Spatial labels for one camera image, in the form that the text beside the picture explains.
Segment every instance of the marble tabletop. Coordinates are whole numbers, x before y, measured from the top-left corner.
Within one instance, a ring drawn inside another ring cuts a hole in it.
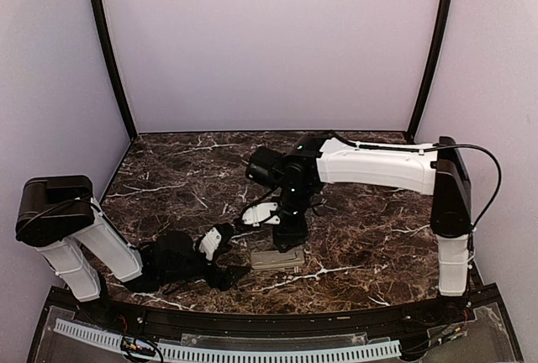
[[[142,134],[119,168],[103,209],[134,245],[175,229],[197,238],[213,224],[233,221],[266,191],[245,177],[257,146],[286,152],[303,134]],[[405,143],[400,133],[343,135]],[[252,271],[227,292],[195,281],[151,294],[130,293],[108,273],[111,297],[145,306],[254,314],[342,312],[435,297],[431,197],[391,187],[333,184],[325,186],[319,200],[324,201],[320,216],[307,212],[306,264],[298,271]],[[271,227],[239,234],[231,244],[219,264],[247,265],[251,251],[273,249]]]

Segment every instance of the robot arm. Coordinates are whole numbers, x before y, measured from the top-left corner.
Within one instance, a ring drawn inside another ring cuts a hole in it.
[[[34,178],[26,183],[18,213],[17,239],[44,256],[80,302],[106,298],[104,281],[84,257],[85,245],[132,292],[155,292],[174,281],[203,278],[227,290],[249,269],[215,263],[234,233],[216,224],[195,242],[170,231],[136,249],[110,223],[85,176]]]
[[[271,189],[282,189],[278,203],[249,209],[243,224],[273,224],[280,251],[302,244],[308,236],[304,213],[325,183],[360,182],[401,187],[433,195],[430,227],[439,246],[439,291],[461,296],[467,288],[471,224],[471,183],[451,138],[433,144],[387,145],[304,136],[286,155],[267,148],[251,157],[247,176]]]

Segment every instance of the wire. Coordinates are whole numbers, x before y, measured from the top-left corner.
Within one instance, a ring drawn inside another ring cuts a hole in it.
[[[431,151],[439,151],[439,150],[446,150],[446,149],[473,149],[473,150],[481,151],[481,152],[485,153],[486,155],[488,155],[489,158],[491,158],[491,160],[493,160],[493,163],[495,163],[495,167],[497,167],[497,186],[495,187],[495,190],[493,191],[493,195],[489,198],[489,201],[486,203],[486,206],[484,206],[484,208],[482,209],[482,212],[480,212],[480,214],[477,216],[474,223],[472,224],[472,227],[476,228],[478,222],[483,217],[483,215],[486,214],[486,212],[489,210],[489,207],[492,205],[493,201],[495,200],[495,198],[498,195],[498,192],[501,189],[501,184],[503,183],[503,170],[501,168],[500,163],[497,160],[497,157],[495,157],[495,155],[491,151],[489,151],[488,149],[485,149],[482,146],[478,146],[478,145],[467,145],[467,144],[440,145],[440,146],[437,146],[437,147],[424,149],[424,152],[425,153],[430,153]]]
[[[406,350],[402,350],[402,353],[408,353],[410,352],[411,350],[415,350],[415,349],[418,349],[420,346],[423,346],[423,345],[426,345],[428,344],[431,340],[433,340],[434,338],[437,338],[439,337],[439,335],[441,335],[443,332],[445,332],[447,329],[450,328],[451,325],[453,325],[456,320],[458,318],[458,314],[455,315],[447,325],[445,325],[442,329],[440,329],[439,331],[437,331],[435,334],[431,335],[427,340],[425,340],[424,342],[421,342],[419,343],[418,345],[415,345],[413,346],[412,348],[408,348]]]
[[[446,334],[446,335],[443,335],[441,337],[438,337],[436,340],[435,340],[435,343],[430,345],[429,347],[427,347],[426,349],[422,349],[422,350],[416,350],[416,351],[411,351],[409,352],[408,351],[403,351],[402,353],[407,353],[408,355],[423,355],[424,353],[426,352],[429,352],[430,350],[438,347],[438,346],[441,346],[441,345],[444,345],[448,342],[452,342],[453,340],[455,339],[458,339],[460,337],[462,337],[465,333],[462,332],[462,327],[457,327],[455,329],[453,329],[449,334]]]
[[[348,146],[351,146],[351,147],[357,147],[356,142],[352,142],[351,140],[348,140],[348,139],[344,138],[343,136],[340,136],[334,130],[330,130],[329,135],[331,135],[335,139],[338,139],[344,145],[348,145]]]
[[[90,201],[87,200],[87,197],[86,198],[75,198],[75,199],[67,199],[65,201],[62,201],[60,203],[57,203],[56,205],[54,205],[52,208],[48,208],[46,210],[44,210],[43,212],[39,212],[37,213],[35,216],[33,216],[28,222],[26,222],[23,227],[21,227],[17,233],[15,234],[15,239],[17,241],[21,241],[21,236],[23,235],[23,233],[29,229],[29,226],[37,219],[39,218],[42,218],[48,214],[51,214],[52,212],[54,212],[55,210],[57,209],[61,209],[61,208],[64,208],[64,207],[67,207],[67,206],[71,206],[72,204],[74,203],[87,203],[89,204],[92,208],[96,209],[99,213],[102,213],[103,211],[98,208],[97,205],[94,205],[93,203],[91,203]]]
[[[402,318],[402,321],[404,321],[405,323],[414,323],[414,324],[417,324],[417,325],[422,325],[424,327],[436,327],[437,325],[439,325],[443,319],[445,319],[445,317],[441,317],[439,318],[437,321],[434,321],[434,322],[424,322],[424,321],[419,321],[418,319],[414,319],[414,318]]]
[[[119,319],[124,323],[124,334],[127,334],[129,332],[129,325],[127,325],[127,320],[123,315],[119,315]]]
[[[132,342],[127,340],[127,337],[130,337],[132,338]],[[161,363],[164,363],[165,361],[165,356],[162,354],[161,350],[159,349],[159,346],[157,346],[153,341],[147,339],[146,337],[144,336],[139,336],[139,335],[132,335],[132,334],[123,334],[122,337],[121,337],[121,343],[122,345],[123,344],[131,344],[131,345],[134,345],[135,347],[137,346],[136,345],[136,341],[140,341],[140,342],[143,342],[147,345],[149,345],[153,351],[155,352],[155,354],[153,356],[147,356],[149,357],[149,359],[144,359],[144,358],[140,358],[140,357],[137,357],[137,356],[134,356],[133,355],[133,352],[131,352],[130,348],[127,347],[125,348],[125,350],[121,350],[122,352],[125,352],[125,355],[127,355],[128,357],[126,357],[124,354],[122,354],[122,356],[128,360],[128,361],[131,361],[131,362],[134,362],[134,363],[146,363],[147,361],[151,361],[153,360],[153,357],[155,357],[155,355],[158,355],[159,356],[159,360]]]
[[[357,145],[355,142],[351,142],[348,139],[342,138],[340,135],[338,135],[334,131],[330,131],[330,134],[333,135],[336,139],[338,139],[340,142],[342,142],[345,145],[349,145],[351,147],[355,147],[358,149],[364,149],[364,150],[389,150],[389,151],[409,151],[413,153],[430,153],[432,151],[440,151],[440,150],[448,150],[448,149],[472,149],[472,150],[478,150],[482,153],[489,156],[489,158],[495,163],[495,167],[497,168],[497,185],[495,187],[495,190],[493,191],[492,196],[489,198],[488,202],[486,203],[486,206],[482,209],[482,211],[478,214],[477,218],[475,219],[474,223],[472,224],[472,227],[475,229],[478,225],[478,222],[482,219],[484,214],[489,210],[489,207],[492,205],[495,198],[498,196],[498,192],[501,189],[501,185],[503,182],[503,170],[501,168],[500,163],[497,160],[497,157],[489,151],[488,149],[478,146],[478,145],[470,145],[470,144],[455,144],[455,145],[437,145],[435,147],[430,147],[427,149],[418,149],[418,148],[406,148],[406,147],[392,147],[392,146],[382,146],[382,145]]]

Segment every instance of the gray object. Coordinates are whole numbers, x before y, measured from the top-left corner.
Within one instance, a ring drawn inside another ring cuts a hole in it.
[[[251,266],[254,271],[294,268],[304,265],[304,252],[294,249],[288,252],[260,251],[251,253]]]
[[[56,320],[54,331],[102,350],[121,353],[119,348],[121,343],[120,334],[60,318]],[[166,342],[159,342],[158,346],[166,362],[191,361],[197,363],[214,363],[249,361],[252,363],[262,363],[304,361],[306,363],[313,363],[317,361],[339,361],[342,363],[361,363],[395,358],[401,355],[399,340],[339,349],[263,352],[199,349]]]

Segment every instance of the white wall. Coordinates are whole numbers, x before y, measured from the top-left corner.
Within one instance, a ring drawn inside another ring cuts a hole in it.
[[[407,128],[439,0],[104,0],[139,131]]]
[[[500,159],[504,183],[479,227],[477,263],[498,283],[526,361],[538,361],[538,0],[453,0],[420,141],[452,135]],[[464,150],[475,213],[493,163]]]
[[[128,145],[89,0],[0,0],[0,350],[26,361],[53,275],[14,239],[24,183],[86,174],[101,194]]]

